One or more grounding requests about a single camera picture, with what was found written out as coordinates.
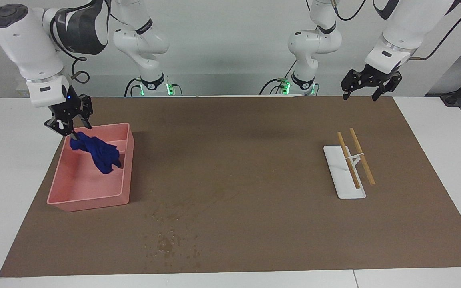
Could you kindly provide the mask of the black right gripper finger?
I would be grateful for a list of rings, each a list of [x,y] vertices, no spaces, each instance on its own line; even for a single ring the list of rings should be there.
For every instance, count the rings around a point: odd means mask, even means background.
[[[86,129],[92,129],[92,125],[90,124],[90,117],[93,114],[93,108],[91,105],[82,105],[79,110],[79,117],[82,121],[83,126]]]
[[[51,118],[45,121],[44,125],[63,137],[69,136],[72,139],[78,139],[78,135],[74,130],[73,120],[67,120],[64,122],[57,118]]]

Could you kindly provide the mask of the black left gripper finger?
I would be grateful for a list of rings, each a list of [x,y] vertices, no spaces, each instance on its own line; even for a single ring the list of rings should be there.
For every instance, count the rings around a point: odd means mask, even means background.
[[[341,81],[341,88],[343,90],[343,99],[348,100],[351,96],[351,93],[357,90],[360,82],[360,73],[358,72],[348,72],[343,80]]]
[[[372,100],[377,101],[380,96],[387,92],[393,92],[398,84],[401,82],[402,76],[392,76],[388,81],[385,83],[379,82],[377,89],[372,95]]]

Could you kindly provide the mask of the blue cloth towel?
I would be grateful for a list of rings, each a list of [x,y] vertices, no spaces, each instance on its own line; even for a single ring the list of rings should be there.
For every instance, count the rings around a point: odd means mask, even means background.
[[[97,137],[91,137],[82,132],[70,140],[72,150],[81,150],[91,155],[97,169],[103,174],[109,174],[113,166],[122,168],[120,153],[117,146],[108,144]]]

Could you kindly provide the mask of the pink plastic bin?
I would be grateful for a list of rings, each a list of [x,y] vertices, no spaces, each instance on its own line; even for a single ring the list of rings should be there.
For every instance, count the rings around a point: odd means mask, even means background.
[[[88,152],[71,149],[68,136],[62,145],[46,202],[67,212],[128,204],[135,146],[130,124],[81,127],[75,132],[95,136],[115,146],[121,167],[114,166],[112,172],[101,173]]]

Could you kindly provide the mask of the short darker wooden rod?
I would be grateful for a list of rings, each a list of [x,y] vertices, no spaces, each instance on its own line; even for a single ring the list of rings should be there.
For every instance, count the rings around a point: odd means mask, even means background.
[[[349,151],[347,149],[347,146],[346,146],[346,144],[344,142],[342,133],[337,132],[337,135],[338,135],[338,140],[339,140],[339,144],[340,144],[342,153],[343,153],[344,158],[345,158],[345,162],[347,164],[348,171],[350,172],[351,178],[353,180],[353,184],[354,184],[355,188],[360,188],[360,182],[359,182],[359,180],[357,178],[357,175],[355,174],[355,170],[354,170],[355,166],[353,164],[352,156],[351,156],[351,154],[349,153]]]

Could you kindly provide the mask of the long light wooden rod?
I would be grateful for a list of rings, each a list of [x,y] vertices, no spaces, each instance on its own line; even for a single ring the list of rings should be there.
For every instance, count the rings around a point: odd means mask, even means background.
[[[360,162],[362,163],[363,169],[366,173],[366,177],[368,179],[368,182],[370,185],[375,185],[375,179],[373,177],[372,171],[370,170],[369,164],[367,162],[366,156],[364,154],[364,151],[362,150],[361,144],[357,138],[357,135],[355,133],[355,130],[353,128],[349,128],[349,131],[351,133],[355,148],[359,154],[360,157]]]

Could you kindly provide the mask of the white rack base tray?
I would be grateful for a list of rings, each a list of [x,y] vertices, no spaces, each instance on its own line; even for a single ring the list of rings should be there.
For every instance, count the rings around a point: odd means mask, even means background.
[[[339,199],[364,199],[366,193],[360,180],[357,169],[355,174],[360,182],[360,188],[355,188],[353,179],[348,171],[341,147],[337,145],[327,145],[323,147],[326,162],[331,172],[332,181]]]

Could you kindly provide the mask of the brown table mat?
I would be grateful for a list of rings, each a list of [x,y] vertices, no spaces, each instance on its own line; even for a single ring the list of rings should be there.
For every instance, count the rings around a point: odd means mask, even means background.
[[[53,158],[0,277],[461,267],[461,215],[396,102],[355,97],[96,98],[128,123],[130,202],[46,202]],[[339,199],[323,147],[358,154]]]

